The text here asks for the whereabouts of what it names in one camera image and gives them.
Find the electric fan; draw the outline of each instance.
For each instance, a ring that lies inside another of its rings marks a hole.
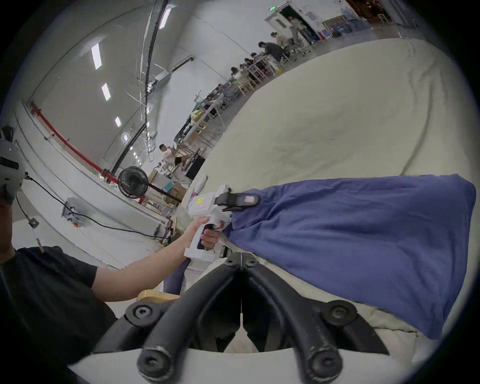
[[[162,195],[168,196],[170,199],[181,203],[181,200],[178,197],[172,196],[170,193],[167,193],[155,185],[150,184],[148,182],[147,174],[141,168],[125,168],[122,172],[120,172],[118,180],[120,192],[122,192],[129,199],[136,199],[144,196],[148,187],[150,187]]]

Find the power cable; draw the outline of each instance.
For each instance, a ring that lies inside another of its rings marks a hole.
[[[18,206],[20,207],[20,210],[22,211],[23,215],[25,216],[25,218],[30,221],[30,218],[28,217],[28,215],[25,213],[24,209],[22,208],[22,206],[20,205],[20,202],[18,201],[18,196],[15,195],[15,199],[17,199],[17,204]]]
[[[65,208],[67,208],[67,209],[68,209],[70,212],[72,212],[74,215],[86,217],[87,219],[92,220],[95,224],[100,225],[100,226],[103,227],[103,228],[114,229],[114,230],[123,231],[123,232],[138,233],[139,235],[151,237],[151,238],[154,238],[154,239],[167,239],[167,237],[164,237],[164,236],[147,235],[147,234],[145,234],[145,233],[142,233],[142,232],[139,232],[139,231],[136,231],[136,230],[132,230],[132,229],[116,228],[116,227],[110,227],[110,226],[108,226],[108,225],[103,225],[103,224],[99,223],[98,221],[92,219],[90,216],[83,215],[83,214],[81,214],[81,213],[78,213],[78,212],[75,212],[75,211],[71,210],[71,209],[65,204],[65,202],[63,202],[62,200],[60,200],[59,198],[57,198],[57,197],[55,197],[53,194],[51,194],[49,190],[47,190],[42,184],[40,184],[40,183],[39,183],[38,181],[36,181],[35,179],[31,178],[30,176],[26,176],[25,178],[26,178],[27,180],[31,180],[31,181],[33,181],[34,183],[36,183],[41,189],[43,189],[46,193],[48,193],[52,199],[58,201],[60,204],[62,204]]]

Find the white cloth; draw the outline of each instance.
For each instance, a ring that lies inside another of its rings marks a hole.
[[[167,148],[165,152],[162,152],[163,161],[169,164],[175,164],[175,155],[170,148]]]
[[[225,183],[240,192],[309,179],[453,173],[479,190],[479,133],[475,98],[450,57],[422,40],[370,41],[312,59],[257,90],[205,161],[202,192]],[[444,333],[474,281],[479,231],[477,204],[464,285]],[[275,272],[305,297],[336,299],[279,268]],[[411,358],[412,326],[354,305],[370,325],[386,330],[380,337],[398,360]],[[398,337],[399,331],[405,335]]]
[[[297,29],[303,29],[303,28],[306,28],[307,26],[305,24],[303,24],[299,19],[295,19],[293,18],[292,20],[289,20],[292,25],[297,28]]]

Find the blue cloth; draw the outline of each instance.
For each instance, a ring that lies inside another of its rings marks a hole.
[[[248,193],[229,239],[438,338],[467,267],[475,187],[458,175],[307,180]]]

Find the metal pipe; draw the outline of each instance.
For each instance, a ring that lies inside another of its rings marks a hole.
[[[32,107],[32,113],[36,114],[38,117],[43,120],[45,125],[58,137],[58,139],[64,143],[73,153],[75,153],[80,159],[82,159],[85,163],[87,163],[89,166],[91,166],[93,169],[95,169],[98,173],[102,174],[103,169],[100,168],[97,164],[95,164],[92,160],[84,156],[77,148],[75,148],[70,142],[68,142],[61,134],[58,133],[58,131],[53,128],[53,126],[50,124],[50,122],[47,120],[47,118],[43,115],[42,110],[36,106],[36,104],[31,101],[30,106]],[[117,180],[116,177],[110,175],[107,173],[105,175],[108,179],[113,181],[114,183],[118,184],[119,181]]]

